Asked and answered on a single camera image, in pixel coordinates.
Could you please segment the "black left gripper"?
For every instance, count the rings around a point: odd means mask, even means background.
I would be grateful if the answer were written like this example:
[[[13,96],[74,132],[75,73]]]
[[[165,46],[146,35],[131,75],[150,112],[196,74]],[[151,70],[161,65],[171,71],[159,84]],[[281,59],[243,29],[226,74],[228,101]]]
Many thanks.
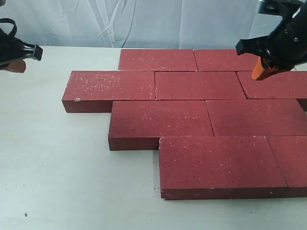
[[[0,70],[24,73],[25,59],[40,61],[42,54],[43,49],[39,45],[26,43],[0,30]]]

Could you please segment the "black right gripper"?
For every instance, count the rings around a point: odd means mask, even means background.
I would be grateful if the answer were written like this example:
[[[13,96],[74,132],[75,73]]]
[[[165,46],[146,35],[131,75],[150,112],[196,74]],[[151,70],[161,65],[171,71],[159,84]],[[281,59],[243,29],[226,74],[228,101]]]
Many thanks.
[[[269,35],[239,40],[236,52],[238,55],[248,53],[259,57],[252,72],[256,81],[306,63],[307,8],[300,7],[293,15],[288,13],[282,17]]]

